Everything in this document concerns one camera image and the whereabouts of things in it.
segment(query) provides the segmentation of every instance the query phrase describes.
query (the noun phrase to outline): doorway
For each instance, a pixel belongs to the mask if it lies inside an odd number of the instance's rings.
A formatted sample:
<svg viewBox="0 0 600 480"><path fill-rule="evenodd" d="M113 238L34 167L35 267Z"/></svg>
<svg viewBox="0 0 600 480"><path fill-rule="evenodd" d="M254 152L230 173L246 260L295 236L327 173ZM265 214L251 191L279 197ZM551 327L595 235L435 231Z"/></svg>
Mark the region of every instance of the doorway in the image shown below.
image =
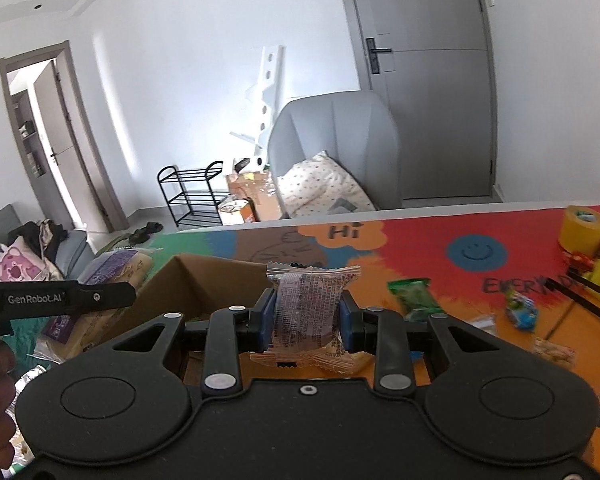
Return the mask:
<svg viewBox="0 0 600 480"><path fill-rule="evenodd" d="M66 228L128 228L94 142L68 41L0 60L13 135L46 218Z"/></svg>
<svg viewBox="0 0 600 480"><path fill-rule="evenodd" d="M492 195L496 98L483 0L344 0L360 87L388 105L406 200Z"/></svg>

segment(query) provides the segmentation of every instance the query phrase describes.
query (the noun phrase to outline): tape roll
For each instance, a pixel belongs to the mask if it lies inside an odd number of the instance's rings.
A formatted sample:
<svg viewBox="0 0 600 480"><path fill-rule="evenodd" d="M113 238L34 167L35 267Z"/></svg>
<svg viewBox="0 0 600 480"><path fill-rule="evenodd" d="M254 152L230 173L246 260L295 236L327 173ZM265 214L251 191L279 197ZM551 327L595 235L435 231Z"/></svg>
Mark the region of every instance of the tape roll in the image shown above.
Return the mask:
<svg viewBox="0 0 600 480"><path fill-rule="evenodd" d="M568 253L583 253L593 258L600 247L600 213L570 205L564 211L558 243Z"/></svg>

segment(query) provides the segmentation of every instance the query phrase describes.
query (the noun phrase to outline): table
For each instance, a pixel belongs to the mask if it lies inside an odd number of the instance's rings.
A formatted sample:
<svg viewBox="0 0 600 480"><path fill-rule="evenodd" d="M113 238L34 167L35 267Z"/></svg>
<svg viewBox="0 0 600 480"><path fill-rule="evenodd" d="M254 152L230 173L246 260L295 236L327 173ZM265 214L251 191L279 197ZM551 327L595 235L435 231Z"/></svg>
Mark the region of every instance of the table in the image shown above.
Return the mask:
<svg viewBox="0 0 600 480"><path fill-rule="evenodd" d="M399 310L386 283L430 278L430 290L450 314L469 320L494 313L499 336L529 349L534 335L506 319L502 291L512 286L535 300L536 334L545 336L569 303L542 285L544 277L571 284L556 241L566 205L447 206L260 222L162 235L152 246L164 248L159 260L191 252L261 263L360 265L362 276L349 287L359 306ZM600 211L600 205L580 205ZM600 398L600 320L576 307L552 341L576 350L573 371ZM424 366L416 368L416 380L425 383ZM362 375L371 379L372 366ZM592 451L600 470L600 423Z"/></svg>

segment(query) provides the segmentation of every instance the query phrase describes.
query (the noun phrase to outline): silver screw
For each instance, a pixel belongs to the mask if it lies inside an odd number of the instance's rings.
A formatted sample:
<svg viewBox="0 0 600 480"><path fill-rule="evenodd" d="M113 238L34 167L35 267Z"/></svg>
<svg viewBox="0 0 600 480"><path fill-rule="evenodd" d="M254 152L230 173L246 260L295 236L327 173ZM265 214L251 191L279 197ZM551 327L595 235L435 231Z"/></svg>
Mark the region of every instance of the silver screw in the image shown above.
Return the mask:
<svg viewBox="0 0 600 480"><path fill-rule="evenodd" d="M402 374L389 374L380 379L380 386L387 390L405 390L411 386L411 379Z"/></svg>
<svg viewBox="0 0 600 480"><path fill-rule="evenodd" d="M211 374L205 378L205 385L212 390L226 390L237 383L234 376L230 374Z"/></svg>
<svg viewBox="0 0 600 480"><path fill-rule="evenodd" d="M305 384L304 386L300 386L300 393L303 395L315 395L318 393L318 388L310 384Z"/></svg>

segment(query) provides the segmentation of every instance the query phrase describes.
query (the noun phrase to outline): blue smiley face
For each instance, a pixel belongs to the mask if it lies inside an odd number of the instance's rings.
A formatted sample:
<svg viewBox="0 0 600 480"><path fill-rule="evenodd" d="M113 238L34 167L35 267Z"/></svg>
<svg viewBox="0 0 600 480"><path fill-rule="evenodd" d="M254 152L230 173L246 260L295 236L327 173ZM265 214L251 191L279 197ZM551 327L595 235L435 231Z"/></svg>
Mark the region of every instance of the blue smiley face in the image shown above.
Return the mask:
<svg viewBox="0 0 600 480"><path fill-rule="evenodd" d="M446 256L469 272L496 270L507 263L507 250L495 238L466 235L456 238L446 248Z"/></svg>

